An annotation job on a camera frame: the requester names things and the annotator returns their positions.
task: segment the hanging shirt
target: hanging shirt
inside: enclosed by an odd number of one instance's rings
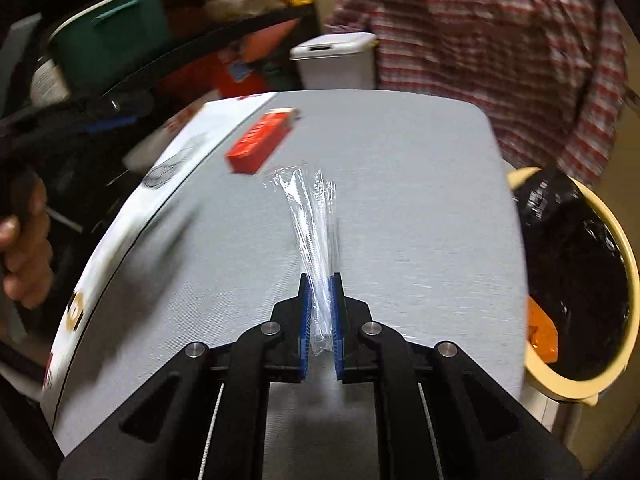
[[[514,166],[602,174],[626,79],[612,0],[340,0],[327,24],[377,35],[380,88],[481,108]]]

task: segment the yellow rim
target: yellow rim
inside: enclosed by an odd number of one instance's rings
[[[520,186],[527,178],[539,170],[540,168],[522,168],[521,170],[512,171],[507,175],[509,186],[511,189]],[[609,228],[620,248],[629,284],[629,317],[626,322],[626,333],[622,341],[622,346],[609,367],[599,376],[589,379],[588,381],[572,381],[555,373],[542,362],[542,359],[536,354],[536,351],[529,342],[527,342],[525,366],[533,378],[543,388],[547,389],[552,397],[580,400],[587,404],[595,404],[598,399],[598,394],[615,381],[625,370],[626,364],[631,357],[631,352],[636,344],[638,323],[640,321],[640,280],[638,278],[636,259],[634,258],[629,241],[626,239],[625,232],[622,230],[622,227],[620,227],[615,216],[613,216],[613,213],[593,191],[580,182],[575,180],[574,182],[593,210]]]

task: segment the finger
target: finger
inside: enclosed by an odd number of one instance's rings
[[[0,221],[0,251],[4,251],[20,233],[20,222],[17,216],[9,216]]]
[[[4,278],[4,291],[12,300],[21,300],[50,272],[51,245],[44,240],[18,272]]]
[[[22,298],[22,305],[25,308],[36,308],[47,299],[49,289],[53,283],[53,271],[49,269],[49,273],[46,277],[38,282],[38,285],[34,287],[24,298]]]
[[[44,182],[41,178],[36,181],[31,196],[29,197],[29,203],[27,204],[27,210],[33,216],[39,215],[44,211],[47,204],[47,188],[44,187]]]
[[[31,258],[34,250],[49,234],[49,216],[42,212],[32,217],[18,239],[9,247],[4,258],[6,267],[17,272]]]

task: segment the table surface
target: table surface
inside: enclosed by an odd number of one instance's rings
[[[223,154],[270,108],[301,118],[256,175]],[[295,296],[286,200],[264,168],[307,162],[336,183],[348,296],[407,340],[457,342],[520,391],[526,271],[497,145],[475,106],[389,91],[282,92],[184,181],[122,261],[66,379],[54,434],[69,452],[182,346],[231,342]],[[376,478],[370,384],[335,381],[332,355],[272,384],[264,478]]]

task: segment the silver bolt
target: silver bolt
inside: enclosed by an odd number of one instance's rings
[[[189,343],[184,348],[184,353],[188,355],[188,357],[200,357],[204,354],[204,345],[199,342]]]
[[[260,332],[264,335],[276,335],[280,331],[280,324],[277,321],[267,321],[260,327]]]
[[[378,335],[380,332],[382,332],[382,327],[380,326],[380,323],[376,323],[375,321],[367,321],[362,326],[362,331],[367,335]]]
[[[453,357],[458,353],[458,347],[449,341],[445,341],[444,343],[440,343],[438,345],[438,353],[442,357]]]

